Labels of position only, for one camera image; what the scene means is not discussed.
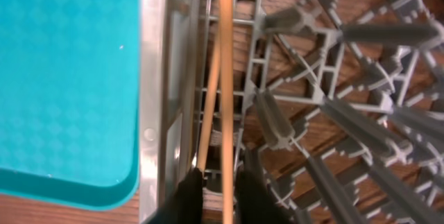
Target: wooden stick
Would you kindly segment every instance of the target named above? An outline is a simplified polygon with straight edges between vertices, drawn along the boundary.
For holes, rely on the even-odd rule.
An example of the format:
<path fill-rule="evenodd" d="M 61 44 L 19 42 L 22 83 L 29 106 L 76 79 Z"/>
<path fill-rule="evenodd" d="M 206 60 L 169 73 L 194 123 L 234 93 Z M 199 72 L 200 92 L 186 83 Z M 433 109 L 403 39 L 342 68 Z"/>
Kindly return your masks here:
<path fill-rule="evenodd" d="M 200 132 L 199 153 L 197 167 L 205 172 L 207 164 L 208 146 L 210 144 L 211 126 L 213 122 L 214 104 L 216 102 L 217 83 L 219 82 L 219 72 L 221 70 L 221 44 L 220 32 L 216 34 L 213 48 L 213 58 L 210 67 L 210 77 L 208 78 L 208 90 L 205 97 L 205 109 L 203 111 L 202 130 Z"/>
<path fill-rule="evenodd" d="M 233 223 L 233 0 L 219 0 L 223 224 Z"/>

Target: teal cutting board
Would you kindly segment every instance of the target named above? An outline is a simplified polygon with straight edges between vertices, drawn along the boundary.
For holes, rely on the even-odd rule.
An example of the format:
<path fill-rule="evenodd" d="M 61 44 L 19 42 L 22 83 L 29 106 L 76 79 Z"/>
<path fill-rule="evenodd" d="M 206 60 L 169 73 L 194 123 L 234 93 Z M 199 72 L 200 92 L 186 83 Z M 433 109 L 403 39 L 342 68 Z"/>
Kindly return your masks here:
<path fill-rule="evenodd" d="M 0 193 L 88 209 L 139 176 L 139 0 L 0 0 Z"/>

